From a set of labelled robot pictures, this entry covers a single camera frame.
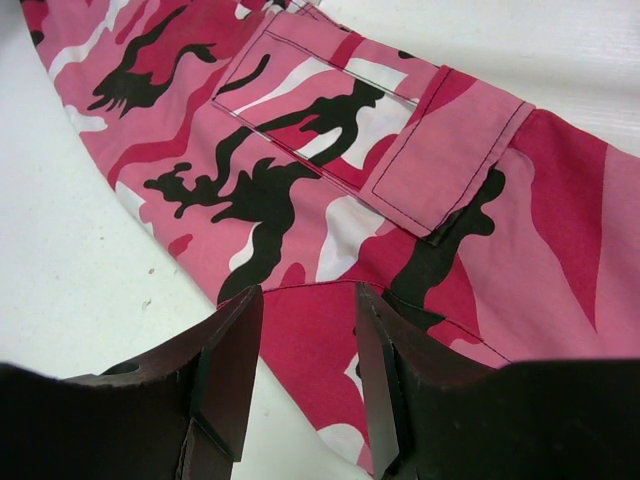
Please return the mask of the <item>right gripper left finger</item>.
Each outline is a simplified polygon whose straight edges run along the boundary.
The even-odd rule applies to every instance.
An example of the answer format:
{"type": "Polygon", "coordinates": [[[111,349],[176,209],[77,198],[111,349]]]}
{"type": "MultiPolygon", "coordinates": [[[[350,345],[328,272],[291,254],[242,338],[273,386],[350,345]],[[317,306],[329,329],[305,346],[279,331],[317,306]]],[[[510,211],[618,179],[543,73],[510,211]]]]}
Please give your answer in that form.
{"type": "Polygon", "coordinates": [[[263,320],[250,287],[176,337],[68,379],[83,479],[228,479],[242,458],[263,320]]]}

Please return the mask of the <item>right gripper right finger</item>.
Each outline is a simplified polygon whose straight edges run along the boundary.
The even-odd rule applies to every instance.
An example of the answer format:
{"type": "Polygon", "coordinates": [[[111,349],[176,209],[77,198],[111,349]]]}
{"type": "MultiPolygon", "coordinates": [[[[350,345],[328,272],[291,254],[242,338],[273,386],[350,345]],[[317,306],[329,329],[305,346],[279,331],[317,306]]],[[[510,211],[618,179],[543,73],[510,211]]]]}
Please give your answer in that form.
{"type": "Polygon", "coordinates": [[[377,479],[497,479],[496,369],[441,344],[370,286],[355,333],[377,479]]]}

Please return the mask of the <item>pink camouflage trousers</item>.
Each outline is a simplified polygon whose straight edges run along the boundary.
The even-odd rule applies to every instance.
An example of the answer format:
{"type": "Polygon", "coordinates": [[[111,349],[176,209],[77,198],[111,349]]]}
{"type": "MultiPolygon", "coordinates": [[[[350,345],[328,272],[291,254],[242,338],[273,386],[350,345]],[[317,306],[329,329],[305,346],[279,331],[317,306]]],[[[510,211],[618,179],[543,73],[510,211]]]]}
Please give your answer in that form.
{"type": "Polygon", "coordinates": [[[447,364],[638,359],[635,156],[314,1],[21,8],[119,200],[216,305],[264,289],[262,357],[349,462],[359,283],[447,364]]]}

